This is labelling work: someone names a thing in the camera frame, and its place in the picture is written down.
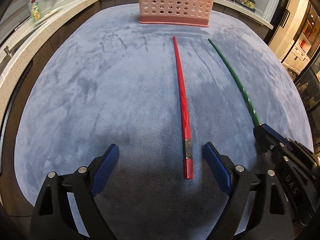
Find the doorway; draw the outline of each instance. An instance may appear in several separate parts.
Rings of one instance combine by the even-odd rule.
[[[320,44],[320,18],[309,0],[289,0],[269,47],[294,80]]]

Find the screw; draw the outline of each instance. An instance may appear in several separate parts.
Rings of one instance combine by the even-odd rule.
[[[79,173],[85,173],[87,171],[87,167],[80,167],[79,169],[78,169],[78,172]]]
[[[56,173],[54,171],[51,171],[48,173],[49,178],[53,178],[55,175],[56,175]]]
[[[268,175],[273,177],[275,175],[275,172],[273,170],[268,170]]]
[[[239,171],[239,172],[242,172],[242,171],[244,171],[244,167],[241,166],[241,165],[237,165],[236,166],[236,170]]]

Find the red chopstick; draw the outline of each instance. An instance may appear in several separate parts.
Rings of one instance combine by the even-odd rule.
[[[183,139],[183,177],[185,179],[193,178],[192,167],[192,138],[189,124],[188,102],[186,96],[186,89],[184,87],[183,73],[180,62],[180,56],[177,45],[177,38],[173,36],[174,53],[176,56],[180,109],[181,109],[181,125],[182,125],[182,139]]]

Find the cabinet handle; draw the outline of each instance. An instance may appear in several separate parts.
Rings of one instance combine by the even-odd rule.
[[[289,12],[289,10],[286,9],[286,10],[285,10],[285,13],[284,13],[284,15],[283,15],[283,17],[282,17],[282,19],[281,19],[281,22],[280,22],[280,26],[281,26],[282,28],[284,28],[285,25],[287,24],[287,21],[288,21],[288,19],[289,19],[290,14],[291,14],[291,13]]]

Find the pink plastic basket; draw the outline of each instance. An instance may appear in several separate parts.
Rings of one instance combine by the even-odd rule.
[[[213,0],[139,0],[140,23],[208,27]]]

